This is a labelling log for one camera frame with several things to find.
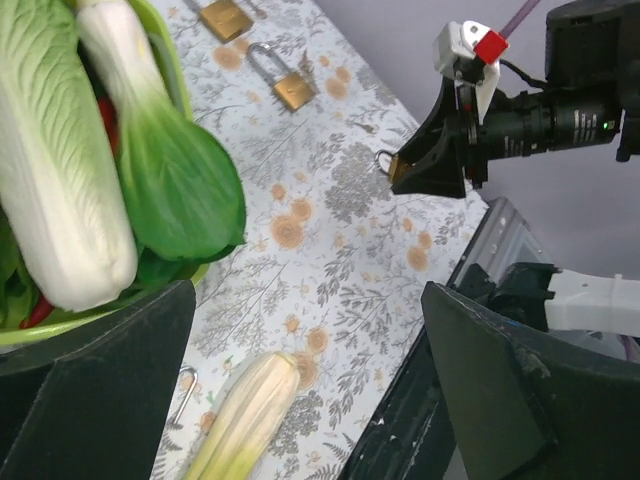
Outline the small brass padlock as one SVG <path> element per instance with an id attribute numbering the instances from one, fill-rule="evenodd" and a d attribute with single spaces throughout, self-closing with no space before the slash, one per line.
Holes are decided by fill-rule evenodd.
<path id="1" fill-rule="evenodd" d="M 384 149 L 375 153 L 374 164 L 387 176 L 391 183 L 396 183 L 406 171 L 412 168 L 412 165 L 403 161 L 398 153 L 392 153 Z"/>

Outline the large brass padlock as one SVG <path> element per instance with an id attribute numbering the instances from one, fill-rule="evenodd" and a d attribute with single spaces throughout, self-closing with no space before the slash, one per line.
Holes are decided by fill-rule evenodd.
<path id="1" fill-rule="evenodd" d="M 298 111 L 316 96 L 313 88 L 297 72 L 291 69 L 267 43 L 255 42 L 248 47 L 247 60 L 255 72 L 271 88 L 273 94 L 291 112 Z M 261 63 L 261 58 L 270 60 L 278 75 L 270 73 Z"/>
<path id="2" fill-rule="evenodd" d="M 253 20 L 232 0 L 217 0 L 207 6 L 184 0 L 184 4 L 222 44 L 237 39 L 253 27 Z"/>

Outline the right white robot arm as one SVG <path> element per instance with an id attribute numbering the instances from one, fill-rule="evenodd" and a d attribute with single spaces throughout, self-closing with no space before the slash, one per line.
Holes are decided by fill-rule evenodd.
<path id="1" fill-rule="evenodd" d="M 501 30 L 475 21 L 446 24 L 433 44 L 441 75 L 430 114 L 392 155 L 393 193 L 454 199 L 488 179 L 493 160 L 617 144 L 616 159 L 639 152 L 639 5 L 573 1 L 546 17 L 545 76 L 510 97 L 498 83 L 509 35 L 533 9 L 526 2 Z M 550 263 L 516 262 L 492 280 L 472 265 L 459 292 L 543 332 L 581 331 L 593 345 L 616 337 L 622 359 L 639 359 L 639 284 Z"/>

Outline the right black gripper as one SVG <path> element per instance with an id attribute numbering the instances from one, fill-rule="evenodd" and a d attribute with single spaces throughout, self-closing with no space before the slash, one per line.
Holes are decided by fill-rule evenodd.
<path id="1" fill-rule="evenodd" d="M 456 112 L 454 81 L 443 77 L 431 112 L 397 152 L 399 162 L 412 168 L 391 183 L 395 195 L 466 196 L 455 139 L 443 129 Z M 620 131 L 621 116 L 620 102 L 606 86 L 494 97 L 468 141 L 465 177 L 479 188 L 492 160 L 608 144 Z"/>

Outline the small brass padlock shackle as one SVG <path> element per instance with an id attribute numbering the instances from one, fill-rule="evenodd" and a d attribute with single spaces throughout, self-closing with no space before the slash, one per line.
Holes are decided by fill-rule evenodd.
<path id="1" fill-rule="evenodd" d="M 198 380 L 199 380 L 199 375 L 197 370 L 189 365 L 185 365 L 183 366 L 180 370 L 179 370 L 179 375 L 180 376 L 184 376 L 187 375 L 190 378 L 190 382 L 188 387 L 185 389 L 185 393 L 184 396 L 181 400 L 181 403 L 179 404 L 179 407 L 177 408 L 177 410 L 169 417 L 168 421 L 167 421 L 167 425 L 171 428 L 178 428 L 180 429 L 181 426 L 179 425 L 179 420 L 181 418 L 181 416 L 183 415 L 186 406 L 189 402 L 189 400 L 191 399 L 196 386 L 198 384 Z"/>

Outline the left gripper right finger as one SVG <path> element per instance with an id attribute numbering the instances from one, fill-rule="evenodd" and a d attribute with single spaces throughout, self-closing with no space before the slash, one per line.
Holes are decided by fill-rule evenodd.
<path id="1" fill-rule="evenodd" d="M 639 367 L 430 282 L 422 307 L 471 479 L 636 479 Z"/>

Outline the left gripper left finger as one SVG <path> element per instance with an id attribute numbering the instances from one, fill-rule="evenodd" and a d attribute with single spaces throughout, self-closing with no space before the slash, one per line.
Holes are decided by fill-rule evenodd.
<path id="1" fill-rule="evenodd" d="M 195 304 L 174 282 L 2 355 L 2 478 L 149 478 Z"/>

